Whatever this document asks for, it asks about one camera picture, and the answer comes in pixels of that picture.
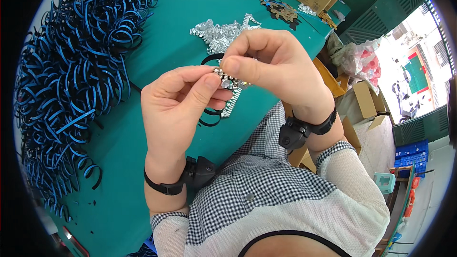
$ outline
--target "plastic stool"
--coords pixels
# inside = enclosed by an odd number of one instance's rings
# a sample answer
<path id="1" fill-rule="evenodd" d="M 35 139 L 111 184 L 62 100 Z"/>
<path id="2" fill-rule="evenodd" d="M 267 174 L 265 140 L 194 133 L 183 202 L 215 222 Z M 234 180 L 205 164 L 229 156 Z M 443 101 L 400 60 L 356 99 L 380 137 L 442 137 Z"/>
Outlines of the plastic stool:
<path id="1" fill-rule="evenodd" d="M 395 175 L 389 173 L 374 173 L 374 182 L 382 194 L 393 192 L 395 187 Z"/>

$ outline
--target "white plastic bag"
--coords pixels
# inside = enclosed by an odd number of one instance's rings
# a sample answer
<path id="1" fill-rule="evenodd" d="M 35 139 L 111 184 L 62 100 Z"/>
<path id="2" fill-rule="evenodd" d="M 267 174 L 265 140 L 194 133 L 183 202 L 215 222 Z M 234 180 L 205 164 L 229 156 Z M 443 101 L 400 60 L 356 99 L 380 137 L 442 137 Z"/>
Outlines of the white plastic bag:
<path id="1" fill-rule="evenodd" d="M 381 67 L 374 51 L 379 48 L 381 39 L 366 41 L 356 45 L 349 43 L 330 58 L 335 66 L 342 66 L 344 72 L 352 77 L 366 80 L 373 91 L 378 94 L 378 78 L 381 77 Z"/>

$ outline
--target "wrist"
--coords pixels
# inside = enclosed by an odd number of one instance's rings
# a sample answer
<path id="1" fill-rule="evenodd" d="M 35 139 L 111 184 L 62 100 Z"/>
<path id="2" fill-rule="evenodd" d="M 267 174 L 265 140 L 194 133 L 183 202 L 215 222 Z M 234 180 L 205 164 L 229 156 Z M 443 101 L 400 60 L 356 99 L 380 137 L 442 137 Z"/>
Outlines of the wrist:
<path id="1" fill-rule="evenodd" d="M 293 105 L 294 116 L 301 121 L 314 125 L 324 123 L 334 111 L 335 102 L 327 87 L 320 93 L 323 95 L 312 106 Z"/>
<path id="2" fill-rule="evenodd" d="M 146 175 L 155 184 L 178 182 L 185 166 L 186 157 L 184 153 L 178 158 L 158 158 L 153 157 L 148 151 L 144 161 Z"/>

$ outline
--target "teal table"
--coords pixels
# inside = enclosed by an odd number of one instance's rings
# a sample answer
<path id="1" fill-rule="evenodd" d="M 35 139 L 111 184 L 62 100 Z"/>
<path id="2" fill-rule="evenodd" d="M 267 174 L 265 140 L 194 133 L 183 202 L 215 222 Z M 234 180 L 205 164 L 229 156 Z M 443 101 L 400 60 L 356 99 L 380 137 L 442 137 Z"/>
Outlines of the teal table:
<path id="1" fill-rule="evenodd" d="M 295 0 L 286 2 L 294 7 L 298 5 Z M 189 30 L 200 22 L 208 19 L 220 25 L 234 20 L 242 22 L 244 14 L 251 13 L 263 28 L 289 30 L 282 20 L 272 19 L 259 0 L 159 0 L 154 12 L 144 26 L 143 44 L 127 60 L 129 78 L 141 88 L 166 71 L 200 64 L 207 56 L 207 45 L 201 38 L 189 35 Z M 330 27 L 314 19 L 307 21 L 310 22 L 302 20 L 297 31 L 291 32 L 314 58 L 323 47 Z M 205 156 L 220 165 L 248 139 L 278 101 L 268 91 L 255 86 L 244 90 L 229 118 L 215 127 L 197 127 L 186 154 Z M 56 216 L 53 219 L 60 237 L 76 256 L 73 245 L 62 232 L 64 225 L 91 257 L 120 257 L 136 252 L 151 235 L 143 191 L 147 148 L 139 93 L 132 91 L 128 101 L 101 117 L 100 122 L 105 129 L 91 125 L 92 141 L 84 148 L 103 169 L 103 180 L 92 190 L 98 177 L 84 179 L 80 173 L 80 191 L 64 199 L 74 220 L 66 224 Z"/>

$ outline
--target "floor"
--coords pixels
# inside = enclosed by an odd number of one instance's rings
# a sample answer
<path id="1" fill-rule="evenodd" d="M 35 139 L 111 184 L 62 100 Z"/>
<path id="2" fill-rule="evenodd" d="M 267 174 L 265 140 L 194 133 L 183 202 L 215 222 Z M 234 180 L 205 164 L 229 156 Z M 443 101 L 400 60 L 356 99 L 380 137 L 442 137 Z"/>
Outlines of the floor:
<path id="1" fill-rule="evenodd" d="M 381 125 L 368 130 L 371 121 L 354 127 L 362 145 L 359 158 L 370 177 L 374 173 L 388 173 L 395 162 L 392 123 L 386 117 Z"/>

